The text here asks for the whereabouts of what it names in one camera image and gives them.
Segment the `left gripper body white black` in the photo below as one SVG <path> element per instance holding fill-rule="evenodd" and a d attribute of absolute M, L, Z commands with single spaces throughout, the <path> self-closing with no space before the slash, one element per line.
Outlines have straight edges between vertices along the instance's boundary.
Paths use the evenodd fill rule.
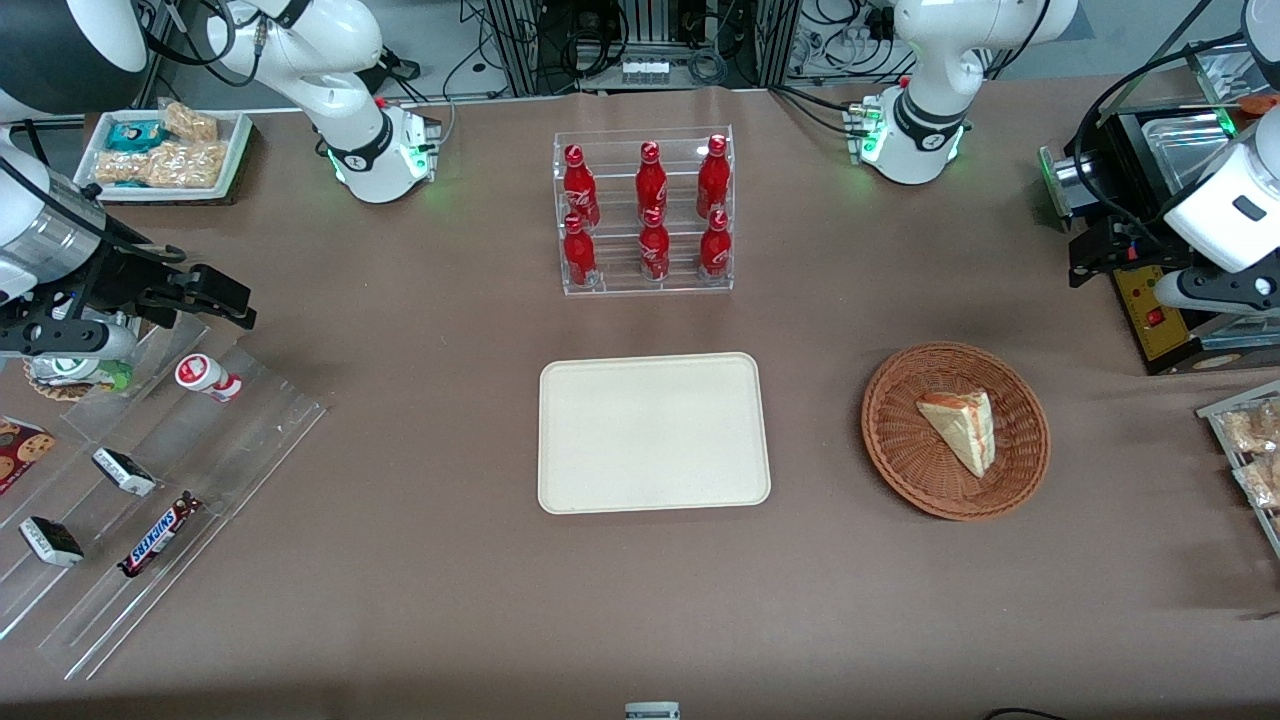
<path fill-rule="evenodd" d="M 1276 135 L 1230 141 L 1164 223 L 1219 269 L 1244 272 L 1277 250 L 1277 173 Z"/>

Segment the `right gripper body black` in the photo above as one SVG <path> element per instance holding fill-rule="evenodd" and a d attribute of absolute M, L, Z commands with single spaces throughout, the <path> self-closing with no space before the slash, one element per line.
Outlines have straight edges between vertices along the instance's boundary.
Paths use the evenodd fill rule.
<path fill-rule="evenodd" d="M 131 313 L 159 323 L 164 313 L 197 313 L 178 268 L 186 259 L 186 252 L 172 245 L 160 249 L 104 241 L 68 275 L 68 318 L 86 319 L 93 310 Z"/>

